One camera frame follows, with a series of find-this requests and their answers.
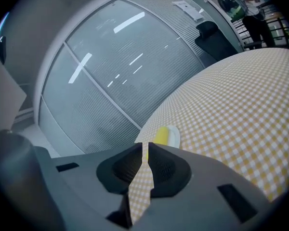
table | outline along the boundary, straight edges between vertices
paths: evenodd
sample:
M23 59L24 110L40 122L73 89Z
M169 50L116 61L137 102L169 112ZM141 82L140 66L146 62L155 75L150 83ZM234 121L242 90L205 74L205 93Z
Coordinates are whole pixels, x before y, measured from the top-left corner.
M133 222L153 188L147 143L166 125L179 129L180 149L225 163L276 199L289 186L289 50L252 50L219 61L159 106L135 141L143 143L143 164L129 188Z

glass wall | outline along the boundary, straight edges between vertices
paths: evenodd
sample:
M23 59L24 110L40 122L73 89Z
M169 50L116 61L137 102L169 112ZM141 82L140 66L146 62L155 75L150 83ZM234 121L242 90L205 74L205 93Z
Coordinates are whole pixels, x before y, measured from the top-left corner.
M195 44L195 39L199 36L197 25L204 21L212 21L208 13L192 0L130 0L154 12L167 24L172 26L186 43L193 49L195 54L202 61L204 67L208 67L216 60ZM185 3L185 6L194 8L202 18L195 20L181 7L175 5L177 2Z
M67 147L91 153L134 142L156 108L202 69L171 28L122 0L89 16L66 43L45 81L39 115L50 143L64 145L56 148L61 155ZM58 138L42 121L46 114L62 130Z

white wall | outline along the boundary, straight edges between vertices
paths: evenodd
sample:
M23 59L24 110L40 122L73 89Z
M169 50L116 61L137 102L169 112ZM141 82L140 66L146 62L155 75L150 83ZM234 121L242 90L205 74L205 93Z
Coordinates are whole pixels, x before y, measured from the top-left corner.
M0 130L11 129L26 94L0 61Z
M52 147L48 142L45 135L42 133L38 125L33 124L22 131L19 131L18 134L24 136L35 146L41 146L47 149L51 158L60 157L58 152Z

floor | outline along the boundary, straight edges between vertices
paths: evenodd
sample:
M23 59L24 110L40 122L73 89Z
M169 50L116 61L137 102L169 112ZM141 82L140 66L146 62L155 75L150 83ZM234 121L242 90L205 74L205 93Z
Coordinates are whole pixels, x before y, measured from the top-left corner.
M18 134L29 139L33 145L46 148L51 158L60 157L58 152L48 142L48 140L46 139L45 135L42 133L38 125L32 124L29 127L25 128L24 130L19 131Z

person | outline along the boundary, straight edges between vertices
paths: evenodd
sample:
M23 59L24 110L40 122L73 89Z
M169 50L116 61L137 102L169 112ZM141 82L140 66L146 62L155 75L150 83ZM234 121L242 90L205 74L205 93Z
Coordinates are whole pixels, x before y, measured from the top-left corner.
M259 9L254 5L255 2L260 0L242 0L246 5L245 17L242 22L246 29L249 31L250 36L254 42L261 41L262 36L267 47L274 47L275 42L270 31L270 28L264 16L260 13ZM261 48L261 44L255 46L256 49Z

